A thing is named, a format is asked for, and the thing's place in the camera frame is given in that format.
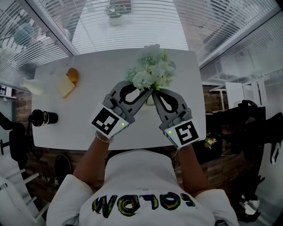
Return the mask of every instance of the white t-shirt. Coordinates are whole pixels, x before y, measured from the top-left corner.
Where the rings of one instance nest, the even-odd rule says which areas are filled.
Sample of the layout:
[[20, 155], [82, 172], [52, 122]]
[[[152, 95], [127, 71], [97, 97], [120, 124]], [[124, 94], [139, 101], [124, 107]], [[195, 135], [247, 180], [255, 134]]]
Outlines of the white t-shirt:
[[178, 185], [172, 162], [146, 150], [109, 159], [105, 182], [93, 194], [87, 184], [67, 175], [47, 213], [47, 226], [214, 226], [217, 220], [238, 226], [223, 190], [195, 198]]

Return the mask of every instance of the black thermos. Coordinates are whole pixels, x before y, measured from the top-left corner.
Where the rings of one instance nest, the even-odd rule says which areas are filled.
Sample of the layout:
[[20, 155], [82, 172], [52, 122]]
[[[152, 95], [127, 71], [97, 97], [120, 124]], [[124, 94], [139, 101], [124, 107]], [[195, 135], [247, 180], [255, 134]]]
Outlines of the black thermos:
[[34, 126], [42, 126], [47, 124], [54, 124], [58, 122], [58, 115], [53, 112], [42, 112], [41, 110], [34, 110], [28, 117], [28, 121]]

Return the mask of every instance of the bracelet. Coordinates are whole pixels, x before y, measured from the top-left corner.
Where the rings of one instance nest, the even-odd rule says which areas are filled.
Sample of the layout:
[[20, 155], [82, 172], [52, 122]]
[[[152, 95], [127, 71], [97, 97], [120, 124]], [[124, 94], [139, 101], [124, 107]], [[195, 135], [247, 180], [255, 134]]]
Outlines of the bracelet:
[[96, 131], [96, 137], [97, 137], [99, 140], [101, 140], [102, 142], [105, 142], [105, 143], [112, 143], [112, 142], [114, 141], [114, 138], [113, 138], [113, 137], [111, 137], [111, 139], [107, 139], [107, 140], [104, 140], [104, 139], [100, 138], [98, 131]]

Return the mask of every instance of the person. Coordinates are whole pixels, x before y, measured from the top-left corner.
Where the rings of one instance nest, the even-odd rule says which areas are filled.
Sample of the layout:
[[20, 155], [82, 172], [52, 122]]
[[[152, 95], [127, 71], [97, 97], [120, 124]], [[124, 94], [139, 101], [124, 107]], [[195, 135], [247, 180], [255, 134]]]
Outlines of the person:
[[104, 184], [93, 194], [108, 148], [109, 140], [97, 133], [53, 198], [48, 226], [238, 225], [225, 192], [209, 189], [191, 145], [178, 152], [184, 189], [165, 150], [111, 151]]

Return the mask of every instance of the hydrangea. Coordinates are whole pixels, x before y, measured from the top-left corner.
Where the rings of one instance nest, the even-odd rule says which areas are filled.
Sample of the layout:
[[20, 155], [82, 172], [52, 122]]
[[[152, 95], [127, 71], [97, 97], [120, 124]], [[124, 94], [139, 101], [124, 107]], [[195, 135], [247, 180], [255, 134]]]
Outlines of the hydrangea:
[[138, 64], [128, 69], [126, 80], [133, 82], [139, 90], [169, 86], [175, 75], [176, 65], [168, 59], [159, 44], [145, 46]]

